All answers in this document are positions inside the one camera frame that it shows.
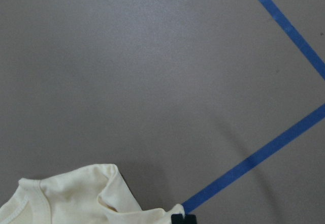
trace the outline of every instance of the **blue tape strip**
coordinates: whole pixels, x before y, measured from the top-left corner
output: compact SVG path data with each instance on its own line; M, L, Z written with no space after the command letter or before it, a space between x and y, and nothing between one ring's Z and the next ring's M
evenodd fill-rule
M185 213L190 213L215 194L223 190L225 187L236 181L248 171L252 170L259 163L273 155L282 147L287 145L293 139L310 129L316 123L325 118L325 104L299 121L297 124L289 128L280 136L276 137L270 143L259 149L257 152L246 158L244 161L236 165L230 171L222 175L220 178L212 182L206 188L195 194L193 197L185 201L182 205Z
M281 26L323 79L325 79L325 63L320 59L317 53L310 47L290 21L283 15L274 2L272 0L259 0L259 2L267 9L273 19Z

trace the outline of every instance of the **cream shirt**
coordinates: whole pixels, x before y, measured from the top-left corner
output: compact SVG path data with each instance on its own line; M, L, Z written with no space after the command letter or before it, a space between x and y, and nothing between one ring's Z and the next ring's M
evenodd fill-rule
M22 178L0 208L0 224L171 224L177 204L143 211L114 164L95 164L43 180Z

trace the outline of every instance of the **painter's tape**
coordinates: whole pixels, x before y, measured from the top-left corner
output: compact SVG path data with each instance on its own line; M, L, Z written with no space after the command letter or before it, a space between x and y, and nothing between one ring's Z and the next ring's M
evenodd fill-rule
M290 21L283 15L280 9L272 0L259 0L259 2L271 14L273 19L281 26L294 44L300 49L303 55L309 60L318 73L325 79L325 63L317 53L311 48L306 40L300 35Z
M297 124L286 130L283 134L276 137L274 140L269 142L267 145L256 151L250 157L236 165L234 168L229 170L227 173L222 175L220 178L212 182L210 185L205 187L203 190L195 194L193 197L185 201L182 205L185 213L190 213L201 204L206 202L208 199L213 197L215 194L223 190L225 187L236 181L238 178L243 176L248 171L252 170L262 161L273 155L275 152L280 150L282 147L290 143L296 137L310 129L316 123L325 118L325 104L313 111L311 114L306 116L304 119L299 121Z

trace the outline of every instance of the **shirt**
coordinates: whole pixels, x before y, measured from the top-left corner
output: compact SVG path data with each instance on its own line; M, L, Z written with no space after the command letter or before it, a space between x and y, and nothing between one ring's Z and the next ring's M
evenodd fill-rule
M0 208L0 224L170 224L182 205L143 211L114 164L95 164L43 180L22 178Z

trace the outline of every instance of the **garment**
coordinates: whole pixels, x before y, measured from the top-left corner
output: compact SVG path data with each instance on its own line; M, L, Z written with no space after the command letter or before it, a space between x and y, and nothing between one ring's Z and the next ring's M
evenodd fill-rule
M22 178L0 208L0 224L170 224L177 204L141 210L114 164L95 164L43 180Z

